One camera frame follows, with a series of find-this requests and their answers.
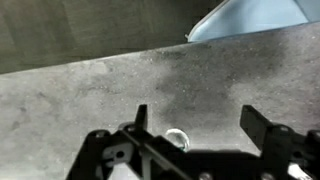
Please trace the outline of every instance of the light blue object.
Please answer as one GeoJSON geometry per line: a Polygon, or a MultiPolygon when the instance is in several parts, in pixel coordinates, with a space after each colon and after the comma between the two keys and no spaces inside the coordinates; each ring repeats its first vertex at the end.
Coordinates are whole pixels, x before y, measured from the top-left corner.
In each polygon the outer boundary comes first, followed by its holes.
{"type": "Polygon", "coordinates": [[[316,20],[320,20],[320,0],[227,0],[192,29],[188,41],[204,41],[316,20]]]}

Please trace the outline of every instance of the gray concrete surface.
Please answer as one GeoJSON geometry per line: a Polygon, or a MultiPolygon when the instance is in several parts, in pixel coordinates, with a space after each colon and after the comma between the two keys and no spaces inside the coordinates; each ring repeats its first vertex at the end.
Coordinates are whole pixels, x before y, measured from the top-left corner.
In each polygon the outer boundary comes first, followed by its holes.
{"type": "Polygon", "coordinates": [[[3,0],[0,73],[186,43],[219,0],[3,0]]]}
{"type": "MultiPolygon", "coordinates": [[[[63,179],[86,134],[150,106],[150,128],[191,148],[257,153],[243,104],[305,133],[320,128],[320,23],[0,76],[0,178],[63,179]]],[[[114,177],[126,177],[117,169],[114,177]]]]}

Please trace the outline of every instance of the concrete floor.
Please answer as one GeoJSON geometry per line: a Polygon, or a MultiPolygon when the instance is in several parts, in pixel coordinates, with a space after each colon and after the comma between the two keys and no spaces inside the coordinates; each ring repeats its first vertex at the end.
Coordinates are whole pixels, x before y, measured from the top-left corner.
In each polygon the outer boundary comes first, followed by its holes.
{"type": "MultiPolygon", "coordinates": [[[[0,179],[64,179],[88,132],[149,104],[149,130],[191,148],[257,153],[243,104],[298,132],[320,128],[320,23],[0,76],[0,179]]],[[[114,179],[126,177],[118,169],[114,179]]]]}
{"type": "Polygon", "coordinates": [[[186,43],[212,0],[4,0],[0,73],[186,43]]]}

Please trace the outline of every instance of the black metal frame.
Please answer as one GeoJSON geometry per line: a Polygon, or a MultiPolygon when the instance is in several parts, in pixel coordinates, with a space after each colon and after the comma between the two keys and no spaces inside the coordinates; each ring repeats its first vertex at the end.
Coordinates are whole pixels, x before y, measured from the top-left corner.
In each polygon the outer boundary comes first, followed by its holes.
{"type": "Polygon", "coordinates": [[[147,105],[140,105],[135,122],[116,133],[89,133],[67,180],[105,180],[120,163],[144,180],[290,179],[290,163],[320,180],[320,131],[302,136],[288,126],[272,124],[252,106],[243,106],[240,126],[261,150],[260,157],[240,151],[186,153],[149,134],[147,122],[147,105]]]}

